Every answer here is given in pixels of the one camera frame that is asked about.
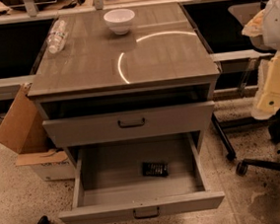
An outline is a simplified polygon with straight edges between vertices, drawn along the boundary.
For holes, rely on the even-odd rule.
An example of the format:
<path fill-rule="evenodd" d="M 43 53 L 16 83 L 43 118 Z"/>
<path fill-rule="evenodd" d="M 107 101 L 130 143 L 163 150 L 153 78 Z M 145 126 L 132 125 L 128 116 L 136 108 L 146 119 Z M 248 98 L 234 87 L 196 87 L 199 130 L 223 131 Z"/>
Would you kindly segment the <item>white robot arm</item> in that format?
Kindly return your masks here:
<path fill-rule="evenodd" d="M 280 109 L 280 0 L 269 0 L 243 27 L 243 35 L 262 37 L 264 45 L 276 50 L 273 58 L 259 66 L 258 90 L 251 116 L 265 120 Z"/>

